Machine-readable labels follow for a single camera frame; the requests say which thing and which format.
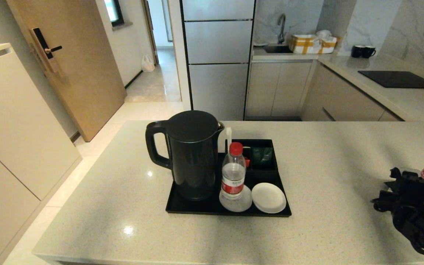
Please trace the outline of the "white plastic bag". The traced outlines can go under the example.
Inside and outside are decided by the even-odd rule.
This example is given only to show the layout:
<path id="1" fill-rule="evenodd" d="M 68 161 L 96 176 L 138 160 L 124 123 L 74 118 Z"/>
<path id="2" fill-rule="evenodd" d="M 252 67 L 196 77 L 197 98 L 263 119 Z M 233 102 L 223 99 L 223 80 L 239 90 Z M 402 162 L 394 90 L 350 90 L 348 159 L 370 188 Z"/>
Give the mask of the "white plastic bag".
<path id="1" fill-rule="evenodd" d="M 141 68 L 143 72 L 153 72 L 155 70 L 155 62 L 150 55 L 143 55 Z"/>

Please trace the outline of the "black electric kettle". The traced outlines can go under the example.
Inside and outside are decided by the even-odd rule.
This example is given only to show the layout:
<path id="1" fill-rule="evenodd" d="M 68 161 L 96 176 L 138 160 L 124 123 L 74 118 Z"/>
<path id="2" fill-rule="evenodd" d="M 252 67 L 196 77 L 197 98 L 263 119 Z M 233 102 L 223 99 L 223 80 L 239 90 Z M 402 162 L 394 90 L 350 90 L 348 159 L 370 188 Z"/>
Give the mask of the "black electric kettle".
<path id="1" fill-rule="evenodd" d="M 172 171 L 178 193 L 201 201 L 214 193 L 218 137 L 224 125 L 212 114 L 190 110 L 146 127 L 146 147 L 152 162 Z"/>

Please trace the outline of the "black serving tray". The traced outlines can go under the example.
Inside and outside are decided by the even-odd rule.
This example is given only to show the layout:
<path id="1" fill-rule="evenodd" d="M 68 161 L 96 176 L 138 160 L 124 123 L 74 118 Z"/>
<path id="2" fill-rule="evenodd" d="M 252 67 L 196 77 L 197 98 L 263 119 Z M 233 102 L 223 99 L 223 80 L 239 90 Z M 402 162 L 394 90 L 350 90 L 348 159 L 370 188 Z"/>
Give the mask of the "black serving tray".
<path id="1" fill-rule="evenodd" d="M 244 146 L 243 154 L 250 160 L 250 166 L 246 169 L 244 184 L 252 190 L 259 183 L 271 183 L 276 185 L 282 192 L 285 192 L 281 177 L 278 172 L 278 164 L 274 151 L 273 141 L 271 139 L 232 139 L 233 142 L 240 142 Z M 265 148 L 271 149 L 270 161 L 258 163 L 255 161 L 252 149 Z M 218 154 L 218 165 L 216 179 L 212 196 L 202 201 L 192 201 L 184 198 L 178 193 L 178 185 L 172 183 L 172 188 L 166 204 L 166 212 L 178 214 L 197 214 L 197 215 L 232 215 L 232 216 L 259 216 L 288 218 L 292 215 L 287 198 L 284 199 L 285 207 L 278 213 L 264 213 L 257 208 L 254 203 L 244 212 L 231 212 L 224 208 L 219 201 L 219 192 L 222 185 L 222 162 L 227 152 Z"/>

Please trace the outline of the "dark kitchen sink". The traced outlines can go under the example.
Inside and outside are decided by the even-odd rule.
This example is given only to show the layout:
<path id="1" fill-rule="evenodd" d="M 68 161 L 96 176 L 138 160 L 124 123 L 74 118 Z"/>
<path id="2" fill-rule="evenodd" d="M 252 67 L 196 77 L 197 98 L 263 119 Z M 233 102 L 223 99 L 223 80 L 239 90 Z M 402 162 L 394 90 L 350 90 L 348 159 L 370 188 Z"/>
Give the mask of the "dark kitchen sink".
<path id="1" fill-rule="evenodd" d="M 288 46 L 264 46 L 264 51 L 269 54 L 293 53 Z"/>

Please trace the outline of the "beige kitchen base cabinets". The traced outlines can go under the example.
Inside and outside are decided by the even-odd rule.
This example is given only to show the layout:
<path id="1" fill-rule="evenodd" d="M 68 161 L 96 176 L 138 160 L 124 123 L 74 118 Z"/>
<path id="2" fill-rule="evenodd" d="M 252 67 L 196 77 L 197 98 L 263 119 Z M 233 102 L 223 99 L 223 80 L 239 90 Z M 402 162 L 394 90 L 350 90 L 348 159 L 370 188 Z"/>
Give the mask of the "beige kitchen base cabinets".
<path id="1" fill-rule="evenodd" d="M 401 121 L 319 62 L 253 63 L 246 120 Z"/>

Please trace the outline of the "silver refrigerator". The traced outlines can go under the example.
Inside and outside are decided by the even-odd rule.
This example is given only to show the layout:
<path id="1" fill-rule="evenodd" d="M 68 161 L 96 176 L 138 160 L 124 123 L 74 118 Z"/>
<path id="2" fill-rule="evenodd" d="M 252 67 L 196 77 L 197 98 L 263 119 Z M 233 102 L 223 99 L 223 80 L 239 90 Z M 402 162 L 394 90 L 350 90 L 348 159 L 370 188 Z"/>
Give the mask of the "silver refrigerator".
<path id="1" fill-rule="evenodd" d="M 180 0 L 193 110 L 243 120 L 256 0 Z"/>

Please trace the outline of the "black gold door lock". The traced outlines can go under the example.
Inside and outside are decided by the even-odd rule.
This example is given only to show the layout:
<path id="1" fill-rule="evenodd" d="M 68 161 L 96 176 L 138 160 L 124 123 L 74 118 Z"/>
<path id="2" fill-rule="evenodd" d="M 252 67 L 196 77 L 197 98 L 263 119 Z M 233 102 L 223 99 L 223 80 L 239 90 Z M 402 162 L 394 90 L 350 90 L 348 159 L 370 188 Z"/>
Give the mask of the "black gold door lock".
<path id="1" fill-rule="evenodd" d="M 46 64 L 47 69 L 52 73 L 57 73 L 60 71 L 57 60 L 54 58 L 54 52 L 62 50 L 62 46 L 49 47 L 49 44 L 45 40 L 44 35 L 40 28 L 31 28 L 29 30 L 32 38 L 37 44 L 39 51 L 42 54 L 42 62 Z"/>

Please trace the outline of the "small yellow taped cardboard box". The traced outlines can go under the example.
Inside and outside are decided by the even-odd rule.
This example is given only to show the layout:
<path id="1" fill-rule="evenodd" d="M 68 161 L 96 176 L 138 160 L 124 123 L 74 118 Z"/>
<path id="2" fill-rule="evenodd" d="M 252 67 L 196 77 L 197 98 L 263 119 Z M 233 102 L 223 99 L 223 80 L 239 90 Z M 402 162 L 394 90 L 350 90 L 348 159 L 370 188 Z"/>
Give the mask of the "small yellow taped cardboard box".
<path id="1" fill-rule="evenodd" d="M 333 53 L 339 38 L 335 36 L 329 36 L 327 38 L 319 38 L 320 49 L 318 54 L 330 54 Z"/>

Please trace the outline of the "black induction cooktop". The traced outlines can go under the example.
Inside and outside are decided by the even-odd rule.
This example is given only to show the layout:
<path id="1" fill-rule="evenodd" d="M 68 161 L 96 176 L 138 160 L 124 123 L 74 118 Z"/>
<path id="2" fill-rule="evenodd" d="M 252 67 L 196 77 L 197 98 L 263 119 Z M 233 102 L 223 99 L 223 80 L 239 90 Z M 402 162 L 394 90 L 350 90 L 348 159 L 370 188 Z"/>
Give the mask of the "black induction cooktop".
<path id="1" fill-rule="evenodd" d="M 424 78 L 409 71 L 358 71 L 384 88 L 424 89 Z"/>

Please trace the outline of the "white tall cabinet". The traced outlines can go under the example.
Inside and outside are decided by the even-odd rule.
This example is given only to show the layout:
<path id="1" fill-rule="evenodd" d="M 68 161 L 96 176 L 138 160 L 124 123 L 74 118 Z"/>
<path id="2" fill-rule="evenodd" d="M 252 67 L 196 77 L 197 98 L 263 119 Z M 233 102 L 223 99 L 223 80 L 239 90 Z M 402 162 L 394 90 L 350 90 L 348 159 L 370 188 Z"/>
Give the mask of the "white tall cabinet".
<path id="1" fill-rule="evenodd" d="M 13 47 L 0 44 L 0 265 L 80 162 Z"/>

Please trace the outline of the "chrome kitchen faucet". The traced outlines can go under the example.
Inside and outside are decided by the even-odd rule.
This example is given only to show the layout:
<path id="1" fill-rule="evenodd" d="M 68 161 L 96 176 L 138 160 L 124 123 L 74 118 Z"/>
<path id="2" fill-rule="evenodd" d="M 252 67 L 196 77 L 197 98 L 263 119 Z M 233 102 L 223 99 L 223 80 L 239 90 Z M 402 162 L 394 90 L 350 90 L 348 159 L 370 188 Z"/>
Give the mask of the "chrome kitchen faucet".
<path id="1" fill-rule="evenodd" d="M 278 34 L 278 44 L 283 44 L 285 41 L 285 33 L 284 33 L 285 23 L 286 23 L 286 15 L 282 13 L 278 17 L 278 26 L 280 26 L 280 31 Z"/>

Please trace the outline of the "round white coaster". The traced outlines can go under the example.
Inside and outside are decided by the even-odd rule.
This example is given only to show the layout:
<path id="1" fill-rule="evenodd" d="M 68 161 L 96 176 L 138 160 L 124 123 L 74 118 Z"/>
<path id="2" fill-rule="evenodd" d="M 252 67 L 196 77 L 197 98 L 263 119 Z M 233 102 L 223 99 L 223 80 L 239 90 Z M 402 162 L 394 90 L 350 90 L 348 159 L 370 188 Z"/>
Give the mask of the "round white coaster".
<path id="1" fill-rule="evenodd" d="M 228 194 L 222 188 L 219 192 L 219 202 L 231 212 L 244 212 L 252 206 L 252 192 L 244 185 L 239 194 Z"/>
<path id="2" fill-rule="evenodd" d="M 252 201 L 258 210 L 275 214 L 283 211 L 287 201 L 284 192 L 271 183 L 258 183 L 252 188 Z"/>

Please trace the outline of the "dark framed window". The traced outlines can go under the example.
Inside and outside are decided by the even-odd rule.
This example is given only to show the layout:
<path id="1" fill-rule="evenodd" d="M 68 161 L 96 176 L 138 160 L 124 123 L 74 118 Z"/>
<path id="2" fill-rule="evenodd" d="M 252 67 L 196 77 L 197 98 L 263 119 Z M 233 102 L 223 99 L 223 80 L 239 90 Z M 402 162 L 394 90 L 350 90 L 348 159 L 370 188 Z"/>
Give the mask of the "dark framed window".
<path id="1" fill-rule="evenodd" d="M 112 27 L 117 27 L 124 24 L 124 18 L 120 7 L 119 0 L 104 0 L 105 7 Z"/>

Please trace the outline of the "large yellow taped cardboard box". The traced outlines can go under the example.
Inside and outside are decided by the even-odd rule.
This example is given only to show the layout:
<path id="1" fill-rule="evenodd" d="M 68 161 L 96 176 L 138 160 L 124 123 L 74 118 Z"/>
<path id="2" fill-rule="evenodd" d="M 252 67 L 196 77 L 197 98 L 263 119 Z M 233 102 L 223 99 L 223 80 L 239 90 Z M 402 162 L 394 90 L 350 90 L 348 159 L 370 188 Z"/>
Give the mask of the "large yellow taped cardboard box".
<path id="1" fill-rule="evenodd" d="M 296 54 L 317 54 L 322 42 L 316 35 L 291 35 L 289 49 Z"/>

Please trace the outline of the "light wooden door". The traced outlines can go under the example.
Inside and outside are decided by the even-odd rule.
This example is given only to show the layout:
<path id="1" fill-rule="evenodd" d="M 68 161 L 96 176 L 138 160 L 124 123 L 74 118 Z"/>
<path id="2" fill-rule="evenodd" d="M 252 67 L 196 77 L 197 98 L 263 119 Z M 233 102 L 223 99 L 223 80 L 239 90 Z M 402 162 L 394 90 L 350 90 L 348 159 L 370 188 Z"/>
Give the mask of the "light wooden door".
<path id="1" fill-rule="evenodd" d="M 31 52 L 84 141 L 91 141 L 126 97 L 96 0 L 6 0 Z M 30 34 L 40 28 L 60 71 L 52 73 Z"/>

